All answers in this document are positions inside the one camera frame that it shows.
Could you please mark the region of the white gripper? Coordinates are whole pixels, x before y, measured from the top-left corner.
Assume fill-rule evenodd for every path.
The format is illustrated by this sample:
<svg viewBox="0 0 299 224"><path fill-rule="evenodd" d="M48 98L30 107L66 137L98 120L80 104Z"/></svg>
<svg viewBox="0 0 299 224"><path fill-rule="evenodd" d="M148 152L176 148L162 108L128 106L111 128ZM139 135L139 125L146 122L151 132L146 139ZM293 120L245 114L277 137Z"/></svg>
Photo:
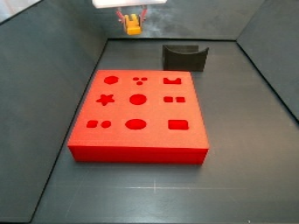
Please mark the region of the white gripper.
<svg viewBox="0 0 299 224"><path fill-rule="evenodd" d="M124 23L126 18L122 13L122 8L120 7L127 7L127 6L142 6L142 13L139 15L140 21L146 21L146 14L147 14L147 5L148 4L164 4L167 0L92 0L92 4L98 9L104 9L104 8L116 8L116 16L119 19L120 23Z"/></svg>

